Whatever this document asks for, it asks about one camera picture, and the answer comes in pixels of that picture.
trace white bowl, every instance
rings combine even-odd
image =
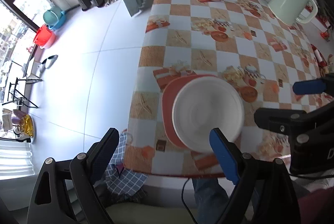
[[[244,121],[242,100],[226,81],[205,76],[187,83],[177,94],[172,121],[179,139],[196,152],[212,152],[210,131],[218,127],[228,141],[240,134]]]

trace screw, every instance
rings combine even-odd
[[[299,118],[299,117],[300,117],[299,114],[292,114],[290,118],[292,118],[292,119],[296,119],[296,118]]]
[[[302,133],[301,135],[297,136],[297,142],[300,144],[308,142],[309,139],[310,137],[305,133]]]
[[[275,159],[275,162],[276,162],[276,164],[278,164],[278,165],[283,164],[282,159],[279,159],[279,158],[276,158],[276,159]]]
[[[85,154],[84,152],[78,154],[78,156],[77,156],[77,158],[78,158],[79,160],[82,160],[82,159],[84,159],[85,157],[86,157],[86,154]]]
[[[243,158],[244,158],[244,159],[251,159],[251,157],[252,157],[252,156],[251,156],[249,153],[247,153],[247,152],[244,152],[244,153],[243,153]]]
[[[51,164],[52,161],[53,161],[52,158],[48,158],[48,159],[45,160],[45,164],[47,164],[47,165],[48,165],[48,164]]]

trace blue plaid fabric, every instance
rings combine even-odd
[[[119,176],[116,166],[123,163],[127,132],[120,133],[120,142],[105,171],[109,191],[117,195],[133,196],[147,180],[147,175],[123,169]]]

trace table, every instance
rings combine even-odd
[[[319,68],[302,26],[283,24],[268,0],[154,0],[130,108],[126,168],[180,177],[222,175],[213,154],[177,147],[166,136],[164,88],[195,74],[218,76],[239,92],[245,120],[235,143],[257,159],[288,162],[290,149],[286,136],[256,126],[256,109],[309,112],[329,102],[325,95],[293,93],[296,81],[319,77]]]

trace pink tray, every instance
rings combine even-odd
[[[174,100],[176,98],[176,95],[179,93],[181,88],[185,86],[185,84],[189,83],[193,79],[203,77],[203,76],[214,76],[214,75],[199,74],[199,75],[183,76],[183,77],[176,78],[165,87],[164,93],[162,94],[162,104],[161,104],[162,105],[162,120],[163,120],[164,127],[165,127],[165,133],[169,141],[176,147],[188,148],[179,139],[179,137],[177,136],[174,130],[173,121],[172,121],[172,109],[173,109]]]

